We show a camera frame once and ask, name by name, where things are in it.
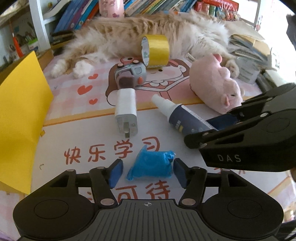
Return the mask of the small toy truck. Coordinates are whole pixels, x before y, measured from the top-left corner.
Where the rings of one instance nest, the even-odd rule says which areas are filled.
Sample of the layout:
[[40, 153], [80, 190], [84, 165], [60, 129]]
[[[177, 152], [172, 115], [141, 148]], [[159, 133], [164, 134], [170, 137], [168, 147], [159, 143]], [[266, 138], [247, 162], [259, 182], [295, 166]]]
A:
[[139, 60], [133, 60], [128, 64], [118, 63], [114, 78], [118, 89], [136, 88], [143, 85], [147, 79], [146, 67]]

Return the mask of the white tall charger plug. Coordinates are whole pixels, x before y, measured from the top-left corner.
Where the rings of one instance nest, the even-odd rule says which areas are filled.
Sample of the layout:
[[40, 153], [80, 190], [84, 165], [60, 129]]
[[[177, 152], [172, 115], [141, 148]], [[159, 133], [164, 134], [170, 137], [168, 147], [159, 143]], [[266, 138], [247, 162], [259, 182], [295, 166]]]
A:
[[135, 89], [123, 88], [117, 91], [115, 119], [119, 132], [125, 138], [130, 138], [138, 133]]

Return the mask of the yellow cardboard box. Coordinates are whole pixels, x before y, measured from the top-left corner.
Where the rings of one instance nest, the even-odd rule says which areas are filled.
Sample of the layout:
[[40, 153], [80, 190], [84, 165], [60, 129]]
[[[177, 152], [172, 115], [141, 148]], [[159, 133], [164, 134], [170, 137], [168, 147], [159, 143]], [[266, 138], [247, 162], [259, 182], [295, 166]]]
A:
[[1, 73], [1, 190], [28, 194], [53, 94], [34, 51]]

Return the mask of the pink checkered tablecloth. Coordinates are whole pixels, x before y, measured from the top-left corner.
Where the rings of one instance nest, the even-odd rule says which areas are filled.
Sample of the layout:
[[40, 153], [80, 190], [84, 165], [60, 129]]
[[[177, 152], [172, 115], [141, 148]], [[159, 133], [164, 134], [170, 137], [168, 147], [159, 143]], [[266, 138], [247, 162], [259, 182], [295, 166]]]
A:
[[[149, 151], [173, 151], [188, 166], [205, 167], [200, 152], [188, 149], [182, 135], [151, 103], [151, 93], [137, 98], [137, 135], [126, 139], [119, 133], [114, 107], [105, 96], [110, 68], [98, 67], [92, 75], [76, 80], [70, 75], [51, 79], [43, 72], [53, 100], [37, 144], [30, 192], [67, 169], [86, 173], [118, 158], [127, 173], [145, 145]], [[13, 208], [24, 195], [1, 190], [1, 231], [11, 238], [18, 237]]]

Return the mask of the red tassel ornament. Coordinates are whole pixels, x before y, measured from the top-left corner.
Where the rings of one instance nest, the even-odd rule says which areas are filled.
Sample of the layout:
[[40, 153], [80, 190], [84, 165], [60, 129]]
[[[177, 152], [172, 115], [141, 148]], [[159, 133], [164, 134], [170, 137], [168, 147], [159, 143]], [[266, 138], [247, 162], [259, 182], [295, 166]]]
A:
[[20, 48], [20, 45], [19, 45], [19, 43], [18, 43], [18, 41], [16, 39], [16, 36], [14, 34], [13, 34], [13, 42], [14, 42], [14, 46], [15, 46], [15, 49], [16, 49], [16, 52], [17, 52], [19, 58], [22, 58], [23, 57], [23, 52], [22, 52], [22, 50]]

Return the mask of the pink plush pig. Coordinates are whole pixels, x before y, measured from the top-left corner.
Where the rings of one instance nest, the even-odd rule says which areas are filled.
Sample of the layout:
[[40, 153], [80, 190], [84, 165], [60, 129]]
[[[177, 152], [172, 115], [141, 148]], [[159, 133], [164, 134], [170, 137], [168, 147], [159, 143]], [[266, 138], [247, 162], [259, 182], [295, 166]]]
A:
[[241, 106], [244, 91], [230, 77], [230, 71], [221, 66], [222, 56], [210, 54], [194, 61], [189, 81], [192, 91], [214, 111], [225, 114]]

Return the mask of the pink cartoon cup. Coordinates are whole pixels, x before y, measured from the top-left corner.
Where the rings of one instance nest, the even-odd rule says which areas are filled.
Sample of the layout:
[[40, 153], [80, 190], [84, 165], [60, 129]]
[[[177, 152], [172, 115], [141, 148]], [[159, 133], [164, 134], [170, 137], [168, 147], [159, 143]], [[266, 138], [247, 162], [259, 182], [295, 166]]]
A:
[[99, 13], [105, 18], [124, 18], [123, 0], [99, 0]]

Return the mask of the fluffy orange white cat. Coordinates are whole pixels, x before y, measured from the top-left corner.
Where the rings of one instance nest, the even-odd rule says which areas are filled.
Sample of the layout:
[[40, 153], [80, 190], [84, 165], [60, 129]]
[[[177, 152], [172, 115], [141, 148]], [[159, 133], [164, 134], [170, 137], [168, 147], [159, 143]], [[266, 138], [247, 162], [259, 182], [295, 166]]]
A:
[[170, 58], [191, 54], [195, 59], [220, 54], [222, 65], [232, 78], [239, 75], [236, 57], [227, 50], [230, 34], [225, 24], [214, 16], [191, 10], [189, 13], [138, 15], [128, 18], [98, 17], [76, 30], [53, 66], [57, 78], [71, 69], [75, 78], [88, 75], [96, 63], [113, 58], [136, 57], [142, 51], [142, 37], [164, 35], [168, 39]]

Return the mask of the stack of papers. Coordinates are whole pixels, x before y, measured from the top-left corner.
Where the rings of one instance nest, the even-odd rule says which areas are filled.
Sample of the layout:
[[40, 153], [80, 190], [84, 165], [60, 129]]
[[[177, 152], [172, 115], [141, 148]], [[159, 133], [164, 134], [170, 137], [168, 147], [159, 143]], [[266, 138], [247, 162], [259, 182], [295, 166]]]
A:
[[244, 21], [226, 22], [230, 39], [228, 50], [236, 56], [238, 79], [258, 85], [261, 91], [279, 87], [287, 82], [280, 74], [280, 63], [265, 39]]

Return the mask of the yellow tape roll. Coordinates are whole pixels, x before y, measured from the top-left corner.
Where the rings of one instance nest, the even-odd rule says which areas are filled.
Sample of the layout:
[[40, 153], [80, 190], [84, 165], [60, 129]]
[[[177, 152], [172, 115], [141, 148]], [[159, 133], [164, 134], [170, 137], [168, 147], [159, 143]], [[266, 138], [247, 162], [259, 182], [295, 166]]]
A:
[[165, 35], [144, 35], [141, 46], [142, 61], [146, 68], [158, 68], [168, 64], [170, 46]]

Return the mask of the white bookshelf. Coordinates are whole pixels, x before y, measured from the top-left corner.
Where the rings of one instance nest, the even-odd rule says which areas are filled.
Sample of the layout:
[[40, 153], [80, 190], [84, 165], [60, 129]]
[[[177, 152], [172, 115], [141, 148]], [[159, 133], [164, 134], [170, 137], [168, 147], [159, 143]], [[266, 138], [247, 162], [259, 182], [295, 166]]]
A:
[[[138, 15], [153, 15], [159, 12], [165, 13], [164, 11], [159, 10], [159, 8], [161, 8], [164, 4], [166, 4], [166, 1], [144, 1], [142, 4], [144, 12]], [[55, 28], [55, 32], [61, 32], [63, 30], [75, 32], [76, 30], [80, 30], [82, 27], [85, 27], [90, 21], [98, 17], [101, 17], [99, 13], [99, 1], [71, 1], [60, 18], [60, 21]]]

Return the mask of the blue bag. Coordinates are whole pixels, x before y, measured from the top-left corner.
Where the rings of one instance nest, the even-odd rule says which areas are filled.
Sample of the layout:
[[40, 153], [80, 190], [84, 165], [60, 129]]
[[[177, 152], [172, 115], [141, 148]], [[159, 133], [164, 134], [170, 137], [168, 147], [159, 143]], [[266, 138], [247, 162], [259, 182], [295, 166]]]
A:
[[126, 179], [132, 181], [142, 177], [169, 178], [174, 158], [173, 151], [149, 151], [145, 145], [129, 169]]

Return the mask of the navy spray bottle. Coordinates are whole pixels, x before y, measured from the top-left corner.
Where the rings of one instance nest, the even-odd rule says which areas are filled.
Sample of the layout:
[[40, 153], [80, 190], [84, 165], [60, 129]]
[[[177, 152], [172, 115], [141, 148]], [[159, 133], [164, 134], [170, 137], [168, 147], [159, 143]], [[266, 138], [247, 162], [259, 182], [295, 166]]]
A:
[[217, 130], [214, 126], [183, 104], [175, 104], [169, 99], [164, 99], [157, 94], [153, 95], [151, 100], [159, 111], [167, 118], [168, 122], [184, 136], [193, 133]]

